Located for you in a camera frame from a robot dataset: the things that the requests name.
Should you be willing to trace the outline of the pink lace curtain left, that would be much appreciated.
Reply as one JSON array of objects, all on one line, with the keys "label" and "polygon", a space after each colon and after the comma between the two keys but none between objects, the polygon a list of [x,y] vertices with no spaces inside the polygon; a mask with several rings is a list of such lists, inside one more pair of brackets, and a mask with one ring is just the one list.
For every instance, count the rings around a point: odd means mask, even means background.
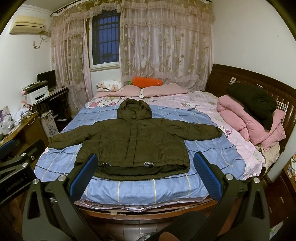
[{"label": "pink lace curtain left", "polygon": [[89,53],[87,46],[86,5],[77,4],[52,16],[51,35],[52,66],[59,87],[68,88],[71,115],[93,97]]}]

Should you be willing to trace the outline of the pink pillow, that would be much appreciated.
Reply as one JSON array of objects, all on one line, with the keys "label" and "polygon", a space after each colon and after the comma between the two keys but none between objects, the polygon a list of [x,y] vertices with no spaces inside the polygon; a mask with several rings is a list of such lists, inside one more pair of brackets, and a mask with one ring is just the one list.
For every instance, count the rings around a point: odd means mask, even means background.
[{"label": "pink pillow", "polygon": [[98,91],[95,97],[135,97],[139,95],[139,87],[134,85],[125,85],[118,91]]},{"label": "pink pillow", "polygon": [[168,85],[145,87],[140,90],[139,98],[186,94],[186,93],[188,93],[188,91],[183,89],[176,83],[170,83]]}]

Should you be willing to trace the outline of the pink lace curtain right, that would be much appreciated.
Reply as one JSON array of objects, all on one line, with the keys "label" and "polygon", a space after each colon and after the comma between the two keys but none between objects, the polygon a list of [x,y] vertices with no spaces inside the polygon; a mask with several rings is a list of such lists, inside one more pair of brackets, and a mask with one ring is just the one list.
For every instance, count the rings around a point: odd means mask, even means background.
[{"label": "pink lace curtain right", "polygon": [[211,1],[122,1],[120,72],[205,89],[212,61]]}]

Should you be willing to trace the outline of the black computer monitor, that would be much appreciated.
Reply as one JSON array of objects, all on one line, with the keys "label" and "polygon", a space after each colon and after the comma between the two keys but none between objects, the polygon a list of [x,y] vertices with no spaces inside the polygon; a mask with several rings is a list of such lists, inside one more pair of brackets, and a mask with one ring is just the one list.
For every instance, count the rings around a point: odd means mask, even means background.
[{"label": "black computer monitor", "polygon": [[37,80],[47,81],[49,92],[52,92],[57,87],[55,70],[50,70],[44,73],[37,74]]}]

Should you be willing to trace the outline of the black computer desk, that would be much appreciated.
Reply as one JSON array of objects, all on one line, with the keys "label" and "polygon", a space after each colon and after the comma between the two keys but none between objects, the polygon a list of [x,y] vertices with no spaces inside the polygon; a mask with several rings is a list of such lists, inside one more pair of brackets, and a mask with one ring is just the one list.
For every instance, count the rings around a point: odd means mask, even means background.
[{"label": "black computer desk", "polygon": [[55,89],[51,94],[29,105],[29,107],[35,109],[39,113],[39,117],[49,111],[53,116],[52,120],[55,122],[57,130],[60,132],[72,121],[68,92],[67,87]]}]

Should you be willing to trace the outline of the dark wooden headboard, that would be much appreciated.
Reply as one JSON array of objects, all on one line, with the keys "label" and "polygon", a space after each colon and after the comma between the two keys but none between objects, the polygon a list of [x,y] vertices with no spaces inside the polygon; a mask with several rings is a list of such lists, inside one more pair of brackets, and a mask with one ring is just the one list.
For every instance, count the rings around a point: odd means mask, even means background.
[{"label": "dark wooden headboard", "polygon": [[205,91],[221,97],[227,93],[227,87],[238,84],[268,95],[285,112],[282,126],[286,138],[280,141],[280,152],[283,152],[295,128],[295,89],[263,74],[238,67],[214,64],[207,79]]}]

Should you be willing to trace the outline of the white printer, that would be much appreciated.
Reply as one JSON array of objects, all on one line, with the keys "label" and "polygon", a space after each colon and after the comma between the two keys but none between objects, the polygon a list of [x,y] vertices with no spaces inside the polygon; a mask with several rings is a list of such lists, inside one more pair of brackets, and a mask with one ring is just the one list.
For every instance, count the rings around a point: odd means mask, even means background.
[{"label": "white printer", "polygon": [[48,81],[37,81],[24,87],[22,95],[25,98],[26,104],[35,104],[40,99],[49,96]]}]

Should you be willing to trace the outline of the barred window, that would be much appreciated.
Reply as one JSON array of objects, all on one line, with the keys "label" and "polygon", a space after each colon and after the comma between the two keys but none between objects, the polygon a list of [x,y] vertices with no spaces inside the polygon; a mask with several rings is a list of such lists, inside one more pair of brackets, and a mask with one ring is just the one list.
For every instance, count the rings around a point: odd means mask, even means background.
[{"label": "barred window", "polygon": [[90,21],[91,67],[103,68],[119,63],[120,13],[103,11]]}]

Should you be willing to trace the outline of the pink pillow right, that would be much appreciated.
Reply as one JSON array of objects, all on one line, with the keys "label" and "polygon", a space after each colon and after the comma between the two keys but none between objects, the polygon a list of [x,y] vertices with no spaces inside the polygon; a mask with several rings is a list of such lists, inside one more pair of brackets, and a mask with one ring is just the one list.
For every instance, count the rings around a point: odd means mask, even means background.
[{"label": "pink pillow right", "polygon": [[186,94],[186,93],[188,93],[188,91],[183,89],[176,83],[170,83],[168,85],[145,87],[140,90],[139,98]]}]

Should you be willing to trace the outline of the pink pillow left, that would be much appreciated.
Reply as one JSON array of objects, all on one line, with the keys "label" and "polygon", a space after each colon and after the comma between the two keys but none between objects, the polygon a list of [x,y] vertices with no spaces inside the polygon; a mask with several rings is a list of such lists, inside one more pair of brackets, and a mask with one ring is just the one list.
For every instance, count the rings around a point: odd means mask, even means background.
[{"label": "pink pillow left", "polygon": [[134,85],[125,85],[118,91],[98,91],[95,97],[135,97],[139,95],[139,87]]}]

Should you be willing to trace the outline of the pink folded quilt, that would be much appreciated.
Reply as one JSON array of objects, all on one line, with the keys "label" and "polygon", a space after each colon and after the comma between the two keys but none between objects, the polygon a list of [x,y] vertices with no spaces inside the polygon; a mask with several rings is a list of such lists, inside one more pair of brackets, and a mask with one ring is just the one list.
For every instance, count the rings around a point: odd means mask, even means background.
[{"label": "pink folded quilt", "polygon": [[217,111],[228,125],[238,131],[244,139],[252,142],[253,145],[261,144],[263,148],[269,149],[286,138],[281,123],[285,117],[285,112],[282,110],[276,109],[274,111],[273,124],[269,131],[250,116],[240,102],[228,95],[218,98]]}]

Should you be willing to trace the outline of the white desktop computer tower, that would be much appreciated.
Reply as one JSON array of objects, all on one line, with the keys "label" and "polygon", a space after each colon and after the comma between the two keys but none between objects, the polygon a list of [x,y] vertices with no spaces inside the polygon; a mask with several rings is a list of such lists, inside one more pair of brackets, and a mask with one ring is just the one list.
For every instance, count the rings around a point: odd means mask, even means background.
[{"label": "white desktop computer tower", "polygon": [[59,133],[51,110],[41,115],[41,123],[48,138]]}]

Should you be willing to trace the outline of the dark olive hooded puffer jacket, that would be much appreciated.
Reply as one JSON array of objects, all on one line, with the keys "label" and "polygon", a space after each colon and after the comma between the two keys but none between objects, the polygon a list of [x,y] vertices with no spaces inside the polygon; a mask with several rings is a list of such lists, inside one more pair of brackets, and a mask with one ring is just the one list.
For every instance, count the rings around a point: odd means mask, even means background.
[{"label": "dark olive hooded puffer jacket", "polygon": [[55,135],[49,139],[49,147],[61,150],[81,145],[75,164],[95,154],[95,177],[140,181],[188,172],[190,160],[185,141],[212,140],[222,133],[214,125],[153,118],[147,103],[126,99],[115,119]]}]

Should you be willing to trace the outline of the white wall air conditioner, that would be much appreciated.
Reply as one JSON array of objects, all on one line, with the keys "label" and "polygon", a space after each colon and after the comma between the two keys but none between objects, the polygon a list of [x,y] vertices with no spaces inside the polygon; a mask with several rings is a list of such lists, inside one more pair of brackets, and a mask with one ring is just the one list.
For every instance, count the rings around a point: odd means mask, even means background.
[{"label": "white wall air conditioner", "polygon": [[11,25],[10,34],[39,34],[45,30],[46,20],[18,15]]}]

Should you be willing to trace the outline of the black garment on quilt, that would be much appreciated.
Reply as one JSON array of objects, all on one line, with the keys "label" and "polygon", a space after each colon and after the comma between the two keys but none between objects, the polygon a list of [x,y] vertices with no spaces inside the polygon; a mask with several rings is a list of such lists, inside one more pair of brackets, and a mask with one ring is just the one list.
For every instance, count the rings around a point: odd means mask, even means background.
[{"label": "black garment on quilt", "polygon": [[244,105],[244,110],[266,130],[271,130],[273,113],[276,110],[277,103],[263,88],[236,83],[229,85],[226,92],[229,96],[241,102]]}]

